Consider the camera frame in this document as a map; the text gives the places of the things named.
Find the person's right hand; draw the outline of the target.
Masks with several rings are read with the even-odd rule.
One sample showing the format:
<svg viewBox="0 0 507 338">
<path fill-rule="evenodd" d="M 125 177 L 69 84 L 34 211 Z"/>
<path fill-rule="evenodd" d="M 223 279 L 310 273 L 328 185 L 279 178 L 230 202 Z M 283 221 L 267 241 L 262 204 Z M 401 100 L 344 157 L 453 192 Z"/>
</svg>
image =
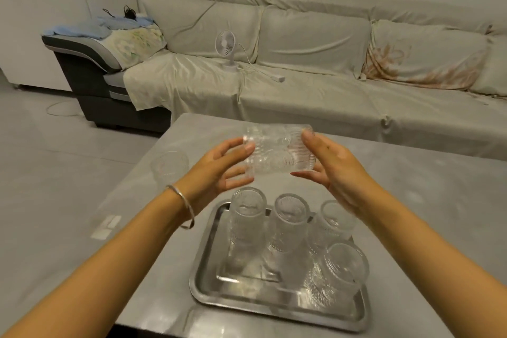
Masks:
<svg viewBox="0 0 507 338">
<path fill-rule="evenodd" d="M 316 159 L 312 170 L 296 171 L 291 175 L 324 186 L 347 211 L 358 214 L 364 203 L 364 188 L 372 179 L 346 147 L 322 134 L 315 134 L 325 143 L 324 158 Z"/>
</svg>

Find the person's left hand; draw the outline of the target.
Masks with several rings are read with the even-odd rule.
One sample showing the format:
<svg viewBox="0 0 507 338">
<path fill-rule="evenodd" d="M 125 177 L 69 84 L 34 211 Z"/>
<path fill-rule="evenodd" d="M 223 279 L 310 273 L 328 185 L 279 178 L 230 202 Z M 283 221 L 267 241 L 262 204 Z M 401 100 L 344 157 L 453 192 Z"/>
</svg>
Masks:
<svg viewBox="0 0 507 338">
<path fill-rule="evenodd" d="M 183 222 L 197 216 L 220 194 L 247 186 L 254 181 L 245 174 L 244 161 L 216 160 L 216 147 L 210 149 L 174 187 L 187 200 Z"/>
</svg>

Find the clear ribbed drinking glass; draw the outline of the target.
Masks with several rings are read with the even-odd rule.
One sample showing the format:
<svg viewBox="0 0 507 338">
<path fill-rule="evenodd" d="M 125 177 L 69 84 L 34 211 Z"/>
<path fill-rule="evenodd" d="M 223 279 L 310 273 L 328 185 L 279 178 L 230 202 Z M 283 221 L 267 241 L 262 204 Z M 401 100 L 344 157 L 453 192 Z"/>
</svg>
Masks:
<svg viewBox="0 0 507 338">
<path fill-rule="evenodd" d="M 165 190 L 189 171 L 189 159 L 181 150 L 169 150 L 150 163 L 150 169 L 159 191 Z"/>
<path fill-rule="evenodd" d="M 264 267 L 279 274 L 289 254 L 305 237 L 309 205 L 296 194 L 281 194 L 275 199 L 265 229 Z"/>
<path fill-rule="evenodd" d="M 231 242 L 239 246 L 255 246 L 264 233 L 267 208 L 265 194 L 254 187 L 243 187 L 233 193 L 229 207 L 228 233 Z"/>
<path fill-rule="evenodd" d="M 307 243 L 312 251 L 320 251 L 339 239 L 349 240 L 356 218 L 336 200 L 324 201 L 307 228 Z"/>
<path fill-rule="evenodd" d="M 310 298 L 321 308 L 346 308 L 370 272 L 366 255 L 349 240 L 327 245 L 313 261 L 305 279 Z"/>
<path fill-rule="evenodd" d="M 244 144 L 254 143 L 254 152 L 244 161 L 248 177 L 273 173 L 312 170 L 316 157 L 302 142 L 304 130 L 313 132 L 309 124 L 260 124 L 244 127 Z"/>
</svg>

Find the person's left forearm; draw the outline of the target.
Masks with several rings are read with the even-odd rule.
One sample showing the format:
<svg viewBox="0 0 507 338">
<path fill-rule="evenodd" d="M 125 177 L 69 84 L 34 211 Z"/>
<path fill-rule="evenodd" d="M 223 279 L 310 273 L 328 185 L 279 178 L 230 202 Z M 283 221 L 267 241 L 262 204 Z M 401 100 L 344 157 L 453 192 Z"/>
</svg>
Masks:
<svg viewBox="0 0 507 338">
<path fill-rule="evenodd" d="M 105 338 L 187 205 L 167 188 L 0 338 Z"/>
</svg>

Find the person's right forearm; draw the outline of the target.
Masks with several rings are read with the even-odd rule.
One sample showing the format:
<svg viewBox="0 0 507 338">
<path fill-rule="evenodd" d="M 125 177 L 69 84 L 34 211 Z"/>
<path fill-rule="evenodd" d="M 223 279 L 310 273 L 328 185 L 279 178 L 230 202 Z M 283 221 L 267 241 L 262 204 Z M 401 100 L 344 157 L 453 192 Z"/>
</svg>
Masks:
<svg viewBox="0 0 507 338">
<path fill-rule="evenodd" d="M 507 338 L 507 286 L 369 175 L 348 193 L 358 214 L 455 338 Z"/>
</svg>

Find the beige covered back cushion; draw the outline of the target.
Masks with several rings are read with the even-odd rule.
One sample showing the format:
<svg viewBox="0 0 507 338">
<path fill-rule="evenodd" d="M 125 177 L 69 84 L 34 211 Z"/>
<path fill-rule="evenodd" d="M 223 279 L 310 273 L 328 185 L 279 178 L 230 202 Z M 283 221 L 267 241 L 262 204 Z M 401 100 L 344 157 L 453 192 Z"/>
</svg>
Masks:
<svg viewBox="0 0 507 338">
<path fill-rule="evenodd" d="M 215 41 L 225 31 L 235 36 L 236 62 L 253 64 L 257 58 L 265 7 L 205 0 L 148 0 L 144 6 L 161 28 L 168 51 L 150 63 L 175 69 L 220 68 L 226 59 Z"/>
<path fill-rule="evenodd" d="M 360 79 L 370 36 L 364 18 L 269 7 L 261 19 L 256 63 Z"/>
<path fill-rule="evenodd" d="M 488 38 L 484 68 L 469 91 L 507 100 L 507 36 Z"/>
</svg>

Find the small white desk fan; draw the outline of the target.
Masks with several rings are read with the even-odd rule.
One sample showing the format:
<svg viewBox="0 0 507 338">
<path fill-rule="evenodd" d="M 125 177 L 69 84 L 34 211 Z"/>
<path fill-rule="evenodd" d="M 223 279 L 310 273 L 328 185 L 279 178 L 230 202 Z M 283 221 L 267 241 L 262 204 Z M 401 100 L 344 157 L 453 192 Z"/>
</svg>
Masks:
<svg viewBox="0 0 507 338">
<path fill-rule="evenodd" d="M 236 37 L 231 31 L 220 32 L 214 42 L 215 50 L 224 59 L 221 64 L 225 72 L 237 72 L 238 63 L 235 61 Z"/>
</svg>

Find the stainless steel tray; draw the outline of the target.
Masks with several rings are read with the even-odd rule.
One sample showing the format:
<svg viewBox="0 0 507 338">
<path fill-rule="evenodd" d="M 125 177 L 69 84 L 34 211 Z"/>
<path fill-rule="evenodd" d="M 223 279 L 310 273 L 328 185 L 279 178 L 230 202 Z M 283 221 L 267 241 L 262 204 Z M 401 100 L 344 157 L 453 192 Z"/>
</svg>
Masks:
<svg viewBox="0 0 507 338">
<path fill-rule="evenodd" d="M 354 334 L 370 327 L 366 286 L 345 306 L 318 303 L 306 288 L 314 257 L 305 242 L 291 253 L 275 256 L 272 266 L 266 264 L 262 246 L 233 245 L 228 231 L 230 203 L 215 205 L 196 254 L 189 286 L 197 302 Z"/>
</svg>

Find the orange patterned cushion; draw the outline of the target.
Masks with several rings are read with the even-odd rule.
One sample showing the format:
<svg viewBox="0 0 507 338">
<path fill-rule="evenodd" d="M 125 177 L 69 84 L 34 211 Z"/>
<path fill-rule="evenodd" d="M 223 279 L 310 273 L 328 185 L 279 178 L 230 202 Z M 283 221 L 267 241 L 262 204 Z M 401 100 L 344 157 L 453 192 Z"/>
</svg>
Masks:
<svg viewBox="0 0 507 338">
<path fill-rule="evenodd" d="M 372 23 L 362 72 L 371 80 L 464 91 L 478 79 L 488 50 L 485 35 L 378 20 Z"/>
</svg>

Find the floral patterned pillow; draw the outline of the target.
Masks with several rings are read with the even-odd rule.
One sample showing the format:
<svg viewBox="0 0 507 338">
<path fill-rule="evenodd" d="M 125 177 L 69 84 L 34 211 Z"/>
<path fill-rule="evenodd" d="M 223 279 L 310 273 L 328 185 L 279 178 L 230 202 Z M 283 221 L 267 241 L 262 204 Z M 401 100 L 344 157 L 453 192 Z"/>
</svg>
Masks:
<svg viewBox="0 0 507 338">
<path fill-rule="evenodd" d="M 167 41 L 156 24 L 130 30 L 114 30 L 100 43 L 117 60 L 122 71 L 142 63 L 167 46 Z"/>
</svg>

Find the light blue cloth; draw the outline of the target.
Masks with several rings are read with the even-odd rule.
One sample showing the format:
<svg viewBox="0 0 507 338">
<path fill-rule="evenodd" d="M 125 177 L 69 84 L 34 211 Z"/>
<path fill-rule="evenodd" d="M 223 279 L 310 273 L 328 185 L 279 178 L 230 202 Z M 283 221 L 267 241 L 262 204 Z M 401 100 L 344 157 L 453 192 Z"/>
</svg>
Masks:
<svg viewBox="0 0 507 338">
<path fill-rule="evenodd" d="M 121 16 L 97 17 L 92 20 L 80 22 L 76 25 L 59 25 L 45 30 L 43 36 L 67 36 L 77 38 L 91 38 L 102 40 L 107 38 L 116 30 L 131 30 L 140 27 L 149 27 L 155 21 L 152 18 L 138 16 L 136 19 L 129 19 Z"/>
</svg>

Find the white cabinet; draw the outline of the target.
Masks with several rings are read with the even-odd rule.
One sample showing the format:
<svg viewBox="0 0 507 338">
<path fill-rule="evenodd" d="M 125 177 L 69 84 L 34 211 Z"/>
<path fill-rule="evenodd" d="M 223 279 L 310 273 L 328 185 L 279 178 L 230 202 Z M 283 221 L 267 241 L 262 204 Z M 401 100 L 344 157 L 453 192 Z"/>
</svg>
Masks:
<svg viewBox="0 0 507 338">
<path fill-rule="evenodd" d="M 90 17 L 86 0 L 0 0 L 0 69 L 13 85 L 70 91 L 42 33 Z"/>
</svg>

